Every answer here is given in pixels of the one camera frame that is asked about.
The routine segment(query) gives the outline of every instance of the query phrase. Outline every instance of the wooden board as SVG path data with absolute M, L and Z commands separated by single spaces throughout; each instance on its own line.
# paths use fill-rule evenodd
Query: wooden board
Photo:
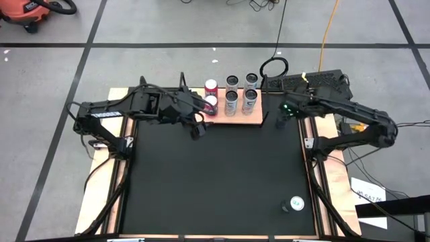
M 204 89 L 193 89 L 204 96 Z M 127 94 L 128 88 L 112 88 L 110 90 L 109 99 L 119 99 Z M 110 132 L 115 135 L 120 134 L 121 130 L 122 118 L 110 118 L 103 120 L 102 124 L 105 126 Z M 306 130 L 308 131 L 308 135 L 312 136 L 310 123 L 306 119 L 305 120 Z M 334 137 L 337 136 L 337 128 L 335 126 L 335 121 L 333 115 L 327 115 L 326 118 L 316 118 L 316 126 L 318 128 L 318 133 L 321 136 L 326 137 Z M 126 134 L 131 133 L 131 122 L 127 125 Z M 343 154 L 341 151 L 333 151 L 331 156 L 339 158 L 343 160 Z M 91 166 L 91 170 L 94 169 L 101 161 L 104 161 L 108 156 L 108 151 L 106 149 L 102 149 L 96 151 L 94 154 L 93 164 Z M 106 198 L 108 196 L 108 189 L 110 185 L 110 179 L 112 178 L 113 171 L 113 160 L 108 162 L 103 169 L 100 169 L 93 175 L 93 178 L 89 181 L 87 186 L 87 191 L 85 192 L 81 213 L 79 215 L 77 229 L 76 232 L 80 233 L 85 230 L 94 220 L 94 218 L 98 215 L 101 208 L 103 208 Z M 358 234 L 361 234 L 361 230 L 359 227 L 357 214 L 355 211 L 355 205 L 353 202 L 353 194 L 349 185 L 348 174 L 344 165 L 340 164 L 335 159 L 329 158 L 325 161 L 325 168 L 327 179 L 330 187 L 331 199 L 334 207 L 337 209 L 339 214 L 345 219 L 348 225 Z M 318 168 L 315 167 L 317 179 L 319 179 Z M 122 176 L 122 170 L 119 169 L 118 179 Z M 320 202 L 321 207 L 321 216 L 322 223 L 324 225 L 325 234 L 330 234 L 329 223 L 327 218 L 327 211 L 325 207 Z M 110 224 L 108 225 L 108 232 L 114 232 L 114 225 L 112 223 L 115 222 L 116 214 L 118 211 L 118 203 L 112 208 Z M 146 238 L 178 238 L 178 235 L 120 235 L 121 237 L 146 237 Z M 187 238 L 192 237 L 201 237 L 201 238 L 213 238 L 213 237 L 221 237 L 215 235 L 187 235 Z M 237 236 L 227 236 L 234 238 L 242 238 L 242 239 L 254 239 L 254 236 L 246 236 L 246 235 L 237 235 Z M 276 239 L 315 239 L 316 237 L 309 236 L 303 237 L 300 235 L 297 236 L 275 236 Z
M 325 136 L 327 138 L 338 136 L 334 115 L 329 114 L 326 115 L 325 118 L 317 117 L 315 118 L 315 122 L 319 136 Z M 342 151 L 333 151 L 330 153 L 330 156 L 344 161 Z M 358 223 L 357 212 L 355 211 L 353 192 L 349 184 L 346 167 L 338 160 L 329 157 L 325 161 L 325 171 L 333 206 L 351 229 L 360 235 L 361 229 Z M 339 227 L 337 227 L 337 233 L 343 235 Z
M 192 91 L 196 91 L 200 96 L 204 97 L 204 88 L 192 88 Z M 254 106 L 254 110 L 251 115 L 244 115 L 242 113 L 243 105 L 243 89 L 238 89 L 237 94 L 239 100 L 237 102 L 236 114 L 228 117 L 224 113 L 226 105 L 226 90 L 225 88 L 218 89 L 218 114 L 216 116 L 210 116 L 203 114 L 205 122 L 214 122 L 216 124 L 261 124 L 263 122 L 263 108 L 261 106 L 261 90 L 257 91 L 257 101 Z M 202 118 L 196 115 L 196 120 L 200 121 Z
M 121 99 L 128 92 L 128 88 L 111 88 L 109 92 L 109 100 Z M 105 118 L 101 121 L 101 125 L 110 131 L 113 135 L 119 136 L 121 131 L 122 117 Z M 100 163 L 105 161 L 109 155 L 107 148 L 102 148 L 94 152 L 91 171 L 93 171 Z M 104 166 L 96 171 L 88 181 L 87 189 L 85 190 L 81 211 L 79 213 L 78 223 L 75 233 L 82 233 L 94 221 L 101 209 L 107 202 L 109 193 L 110 180 L 112 171 L 114 170 L 115 159 L 110 159 Z

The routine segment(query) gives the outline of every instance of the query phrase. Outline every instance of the small round object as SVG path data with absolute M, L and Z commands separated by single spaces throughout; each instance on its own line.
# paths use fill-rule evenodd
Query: small round object
M 237 92 L 237 88 L 239 87 L 239 79 L 236 76 L 231 75 L 231 76 L 227 77 L 226 82 L 227 82 L 226 93 L 229 91 Z
M 254 89 L 247 90 L 243 98 L 242 113 L 251 115 L 255 102 L 257 102 L 257 92 Z
M 295 211 L 302 210 L 304 208 L 303 198 L 299 196 L 294 196 L 293 198 L 291 198 L 290 205 Z
M 257 80 L 258 80 L 258 76 L 254 73 L 249 73 L 247 75 L 247 78 L 245 79 L 245 83 L 243 85 L 243 95 L 248 91 L 248 90 L 255 90 L 257 88 Z
M 209 79 L 204 83 L 205 96 L 213 95 L 218 98 L 218 84 L 215 80 Z
M 226 116 L 234 116 L 236 114 L 238 95 L 235 91 L 228 91 L 226 93 L 226 106 L 224 113 Z
M 257 82 L 257 80 L 258 80 L 258 77 L 257 77 L 257 75 L 256 75 L 256 74 L 254 74 L 254 73 L 249 73 L 249 74 L 247 75 L 247 81 L 248 81 L 249 83 L 256 83 L 256 82 Z
M 216 98 L 213 95 L 209 95 L 207 97 L 204 98 L 208 103 L 212 104 L 215 107 L 215 110 L 212 109 L 211 106 L 209 106 L 208 104 L 205 104 L 204 109 L 206 111 L 208 111 L 209 113 L 211 113 L 211 115 L 216 115 L 216 113 L 218 112 L 218 98 Z

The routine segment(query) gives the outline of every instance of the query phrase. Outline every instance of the white can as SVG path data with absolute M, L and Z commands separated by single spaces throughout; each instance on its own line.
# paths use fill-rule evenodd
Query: white can
M 211 106 L 209 106 L 208 104 L 204 104 L 205 111 L 208 111 L 210 113 L 210 115 L 212 115 L 212 116 L 216 115 L 218 113 L 218 99 L 213 95 L 209 95 L 209 96 L 205 97 L 204 99 L 208 103 L 212 104 L 215 108 L 215 110 L 213 110 Z
M 235 91 L 228 91 L 226 93 L 226 106 L 224 113 L 226 116 L 234 116 L 236 114 L 238 95 Z
M 254 89 L 250 89 L 243 96 L 242 113 L 244 115 L 251 115 L 255 102 L 257 102 L 257 92 Z
M 239 79 L 236 76 L 231 75 L 227 77 L 226 83 L 226 93 L 229 91 L 237 92 L 237 88 L 239 87 Z
M 245 79 L 245 84 L 243 85 L 243 94 L 248 90 L 256 90 L 257 88 L 258 76 L 254 73 L 249 73 Z

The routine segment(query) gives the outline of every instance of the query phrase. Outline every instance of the orange cable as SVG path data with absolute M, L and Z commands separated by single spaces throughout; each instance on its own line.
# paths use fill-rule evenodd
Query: orange cable
M 335 12 L 336 12 L 338 4 L 339 4 L 339 0 L 336 0 L 335 7 L 333 8 L 333 11 L 331 12 L 329 24 L 327 25 L 327 29 L 325 30 L 325 33 L 324 33 L 324 38 L 322 39 L 321 53 L 320 53 L 320 63 L 318 65 L 318 72 L 321 71 L 321 65 L 323 63 L 322 61 L 323 61 L 323 56 L 324 56 L 325 39 L 327 38 L 327 34 L 329 33 L 330 25 L 331 25 L 331 22 L 333 20 L 333 16 L 335 15 Z

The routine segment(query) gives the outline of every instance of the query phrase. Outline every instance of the shop vacuum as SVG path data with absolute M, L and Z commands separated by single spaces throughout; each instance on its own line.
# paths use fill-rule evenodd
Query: shop vacuum
M 0 19 L 24 27 L 28 33 L 38 31 L 38 22 L 46 20 L 50 11 L 72 15 L 77 11 L 72 0 L 63 0 L 70 8 L 63 9 L 56 1 L 48 0 L 0 0 Z

